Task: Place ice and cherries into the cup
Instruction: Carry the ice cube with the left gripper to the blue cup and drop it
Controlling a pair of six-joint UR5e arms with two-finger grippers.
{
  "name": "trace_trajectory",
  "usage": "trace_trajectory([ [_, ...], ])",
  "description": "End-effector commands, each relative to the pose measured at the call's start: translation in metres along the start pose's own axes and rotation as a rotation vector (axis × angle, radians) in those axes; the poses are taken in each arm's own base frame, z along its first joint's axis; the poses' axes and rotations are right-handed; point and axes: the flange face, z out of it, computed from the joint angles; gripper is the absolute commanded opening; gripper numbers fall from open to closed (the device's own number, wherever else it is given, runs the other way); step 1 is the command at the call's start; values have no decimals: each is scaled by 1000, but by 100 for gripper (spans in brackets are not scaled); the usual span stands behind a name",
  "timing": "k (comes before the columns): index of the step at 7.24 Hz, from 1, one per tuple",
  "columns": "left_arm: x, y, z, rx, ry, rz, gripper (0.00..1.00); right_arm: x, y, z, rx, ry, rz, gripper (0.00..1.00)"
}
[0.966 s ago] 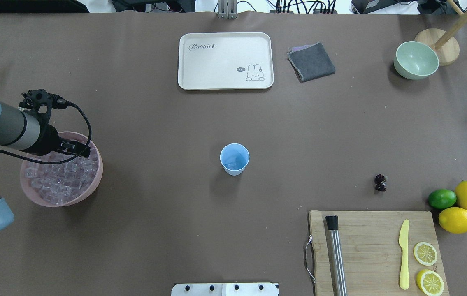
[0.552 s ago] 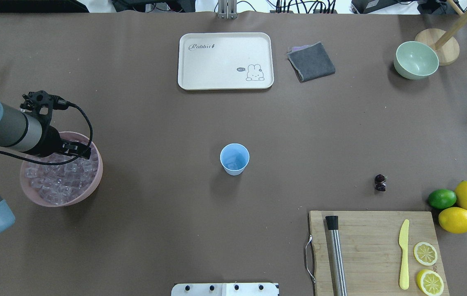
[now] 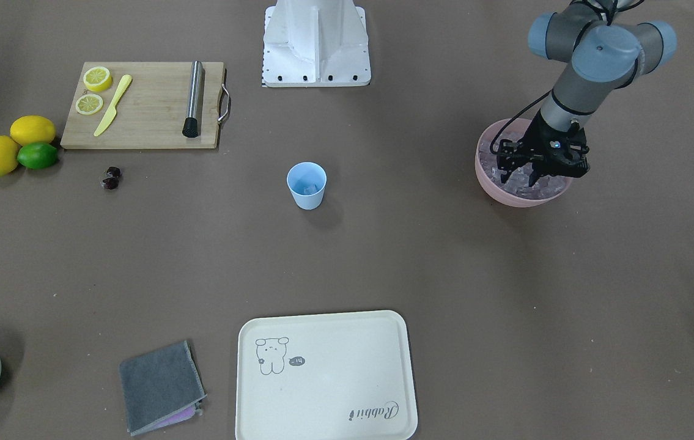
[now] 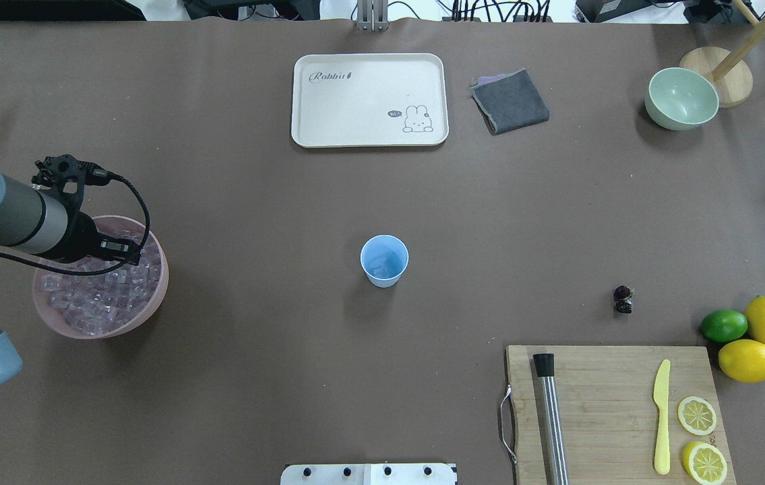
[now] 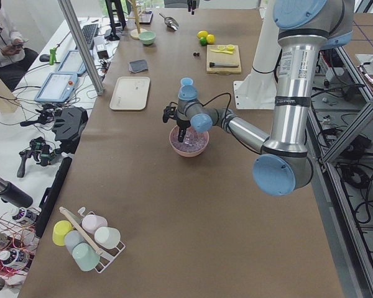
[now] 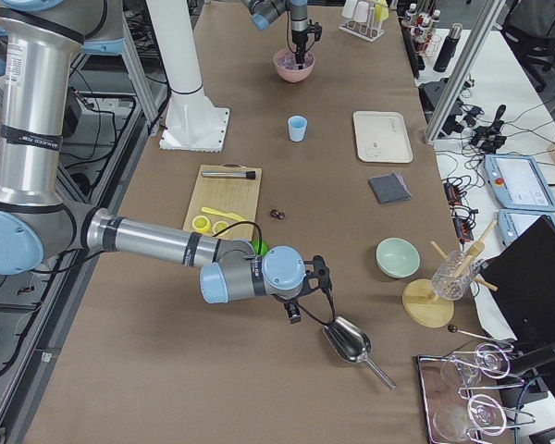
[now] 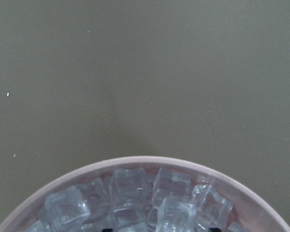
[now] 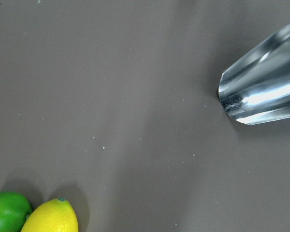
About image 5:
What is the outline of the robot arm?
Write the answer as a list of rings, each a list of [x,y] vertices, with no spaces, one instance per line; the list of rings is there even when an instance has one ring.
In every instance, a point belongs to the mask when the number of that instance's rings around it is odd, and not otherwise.
[[[271,133],[265,133],[232,110],[206,108],[194,86],[183,86],[178,104],[167,106],[163,120],[176,121],[178,141],[187,128],[203,133],[221,127],[258,152],[252,175],[258,187],[272,196],[284,196],[306,186],[313,165],[304,145],[316,61],[321,50],[347,44],[352,36],[353,1],[275,1],[265,18],[275,26],[282,50],[270,63],[279,68]]]

